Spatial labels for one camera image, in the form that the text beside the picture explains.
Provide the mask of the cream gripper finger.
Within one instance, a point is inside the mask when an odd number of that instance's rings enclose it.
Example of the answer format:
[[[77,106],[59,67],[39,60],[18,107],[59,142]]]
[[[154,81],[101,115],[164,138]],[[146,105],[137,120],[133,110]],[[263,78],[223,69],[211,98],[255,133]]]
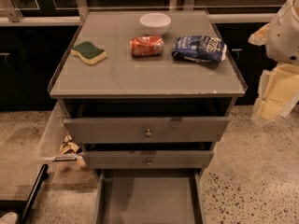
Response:
[[[249,37],[249,43],[255,46],[262,46],[267,43],[269,24],[264,25]]]
[[[251,119],[257,125],[267,125],[287,117],[298,102],[299,66],[278,63],[272,71],[262,72]]]

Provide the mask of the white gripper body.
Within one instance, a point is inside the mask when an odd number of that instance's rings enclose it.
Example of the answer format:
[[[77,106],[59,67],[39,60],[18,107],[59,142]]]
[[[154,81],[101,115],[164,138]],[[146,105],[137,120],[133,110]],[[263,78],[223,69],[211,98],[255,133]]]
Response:
[[[270,21],[266,53],[279,63],[299,64],[299,0],[287,0]]]

